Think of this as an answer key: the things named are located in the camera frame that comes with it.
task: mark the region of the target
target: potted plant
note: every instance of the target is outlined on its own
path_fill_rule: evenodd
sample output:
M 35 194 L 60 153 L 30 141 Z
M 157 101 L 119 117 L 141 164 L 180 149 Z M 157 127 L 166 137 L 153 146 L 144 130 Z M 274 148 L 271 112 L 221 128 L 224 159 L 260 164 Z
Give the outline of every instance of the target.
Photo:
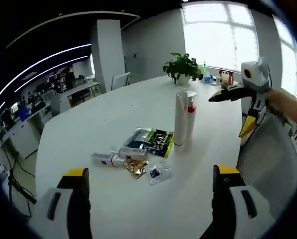
M 168 74 L 176 85 L 188 85 L 189 78 L 196 80 L 201 75 L 195 58 L 189 58 L 189 54 L 181 55 L 179 53 L 171 53 L 177 56 L 175 61 L 166 62 L 163 71 Z

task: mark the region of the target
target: ceiling light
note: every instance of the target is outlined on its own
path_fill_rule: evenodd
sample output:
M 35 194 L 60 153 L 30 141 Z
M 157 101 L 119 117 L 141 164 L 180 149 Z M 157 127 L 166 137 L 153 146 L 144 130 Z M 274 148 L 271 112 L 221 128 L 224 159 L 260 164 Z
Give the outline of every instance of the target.
M 66 50 L 64 50 L 64 51 L 60 51 L 60 52 L 58 52 L 58 53 L 55 53 L 55 54 L 53 54 L 53 55 L 51 55 L 51 56 L 48 56 L 48 57 L 46 57 L 46 58 L 44 58 L 44 59 L 42 59 L 42 60 L 40 60 L 40 61 L 38 61 L 38 62 L 36 62 L 36 63 L 34 63 L 32 66 L 29 66 L 27 69 L 25 69 L 25 70 L 23 70 L 22 72 L 20 72 L 18 75 L 16 75 L 16 77 L 14 77 L 1 91 L 0 91 L 0 95 L 5 91 L 5 89 L 12 83 L 12 82 L 14 82 L 19 76 L 21 76 L 24 72 L 26 72 L 26 71 L 28 71 L 29 69 L 31 69 L 32 67 L 34 67 L 34 66 L 36 66 L 37 64 L 39 64 L 39 63 L 41 63 L 41 62 L 43 62 L 43 61 L 45 61 L 45 60 L 47 60 L 47 59 L 50 59 L 51 57 L 54 57 L 54 56 L 56 56 L 56 55 L 59 55 L 59 54 L 61 54 L 61 53 L 64 53 L 64 52 L 67 52 L 67 51 L 71 51 L 71 50 L 74 50 L 74 49 L 78 49 L 78 48 L 81 48 L 81 47 L 85 47 L 85 46 L 91 46 L 91 44 L 85 44 L 85 45 L 82 45 L 82 46 L 76 46 L 76 47 L 73 47 L 73 48 L 70 48 L 70 49 L 66 49 Z
M 0 109 L 2 108 L 2 106 L 5 104 L 5 102 L 3 102 L 2 104 L 1 104 L 1 106 L 0 106 Z
M 73 60 L 71 60 L 71 61 L 66 61 L 66 62 L 63 62 L 63 63 L 57 65 L 57 66 L 54 66 L 54 67 L 52 67 L 52 68 L 50 68 L 50 69 L 48 69 L 48 70 L 46 70 L 46 71 L 44 71 L 44 72 L 42 72 L 42 73 L 36 75 L 35 77 L 31 78 L 31 79 L 28 80 L 26 83 L 24 83 L 22 86 L 20 86 L 18 89 L 16 89 L 14 92 L 17 92 L 17 91 L 20 90 L 22 87 L 24 87 L 26 84 L 28 84 L 30 81 L 33 81 L 35 78 L 37 78 L 37 77 L 43 75 L 44 73 L 46 73 L 46 72 L 48 72 L 48 71 L 50 71 L 50 70 L 52 70 L 52 69 L 54 69 L 54 68 L 57 68 L 57 67 L 59 67 L 59 66 L 62 66 L 62 65 L 64 65 L 64 64 L 67 64 L 67 63 L 69 63 L 69 62 L 76 61 L 76 60 L 79 60 L 79 59 L 82 59 L 82 58 L 86 58 L 86 57 L 88 57 L 88 56 L 82 56 L 82 57 L 79 57 L 79 58 L 75 58 L 75 59 L 73 59 Z

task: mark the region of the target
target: gold wrapper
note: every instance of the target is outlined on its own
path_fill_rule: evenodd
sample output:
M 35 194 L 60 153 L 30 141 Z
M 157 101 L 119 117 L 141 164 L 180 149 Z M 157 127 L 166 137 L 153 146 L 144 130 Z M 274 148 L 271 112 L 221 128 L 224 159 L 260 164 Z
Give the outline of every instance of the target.
M 138 160 L 138 159 L 128 159 L 125 163 L 126 168 L 130 171 L 130 173 L 136 178 L 140 178 L 143 174 L 145 174 L 144 167 L 149 162 L 147 160 Z

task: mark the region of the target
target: white flower pot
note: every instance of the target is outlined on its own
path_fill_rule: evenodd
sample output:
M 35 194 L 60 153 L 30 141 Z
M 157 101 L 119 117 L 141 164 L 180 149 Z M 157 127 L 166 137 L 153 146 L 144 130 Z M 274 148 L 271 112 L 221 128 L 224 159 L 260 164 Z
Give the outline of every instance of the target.
M 188 86 L 190 76 L 180 75 L 179 79 L 176 81 L 177 86 Z

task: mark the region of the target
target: green leaves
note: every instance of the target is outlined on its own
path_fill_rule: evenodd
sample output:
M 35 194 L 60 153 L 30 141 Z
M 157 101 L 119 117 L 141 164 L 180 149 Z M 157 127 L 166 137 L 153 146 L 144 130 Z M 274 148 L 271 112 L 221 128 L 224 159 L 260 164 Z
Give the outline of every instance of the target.
M 194 81 L 200 76 L 201 70 L 198 68 L 195 58 L 190 59 L 187 53 L 182 56 L 174 52 L 171 53 L 171 55 L 177 56 L 177 59 L 176 61 L 171 60 L 166 62 L 163 66 L 163 71 L 166 72 L 168 76 L 171 76 L 175 84 L 180 75 L 190 76 Z

